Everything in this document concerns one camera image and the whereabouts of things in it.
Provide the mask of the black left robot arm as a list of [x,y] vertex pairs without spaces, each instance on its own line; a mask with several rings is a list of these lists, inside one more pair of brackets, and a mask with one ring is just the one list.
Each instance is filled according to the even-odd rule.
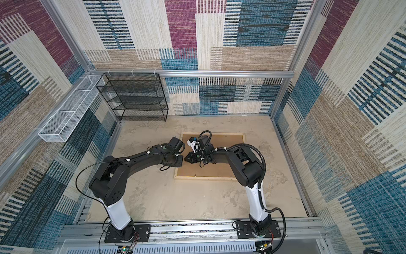
[[152,146],[144,152],[129,157],[108,156],[102,161],[89,183],[89,189],[110,219],[105,243],[135,242],[139,236],[123,201],[129,177],[156,165],[161,165],[161,170],[181,167],[184,149],[185,144],[172,137],[169,143]]

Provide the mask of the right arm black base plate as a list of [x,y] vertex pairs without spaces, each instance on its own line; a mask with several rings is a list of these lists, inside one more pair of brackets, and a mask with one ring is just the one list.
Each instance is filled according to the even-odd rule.
[[255,235],[251,228],[250,221],[235,220],[232,223],[232,227],[237,231],[237,237],[239,239],[253,239],[253,238],[281,238],[281,227],[278,221],[272,220],[271,225],[259,236]]

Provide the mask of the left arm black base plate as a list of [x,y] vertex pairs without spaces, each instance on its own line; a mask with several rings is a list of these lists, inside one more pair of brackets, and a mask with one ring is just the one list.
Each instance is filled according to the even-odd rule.
[[150,237],[150,224],[130,224],[123,230],[109,226],[104,243],[136,243],[148,242]]

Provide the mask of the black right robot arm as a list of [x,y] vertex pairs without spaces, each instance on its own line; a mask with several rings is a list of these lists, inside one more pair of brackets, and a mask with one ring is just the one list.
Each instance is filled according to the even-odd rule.
[[255,237],[264,237],[271,226],[272,217],[267,211],[263,194],[263,180],[266,173],[264,156],[253,145],[236,144],[215,148],[211,144],[212,133],[203,131],[198,137],[189,138],[187,145],[192,151],[185,161],[207,164],[228,164],[237,181],[245,187],[250,206],[250,226]]

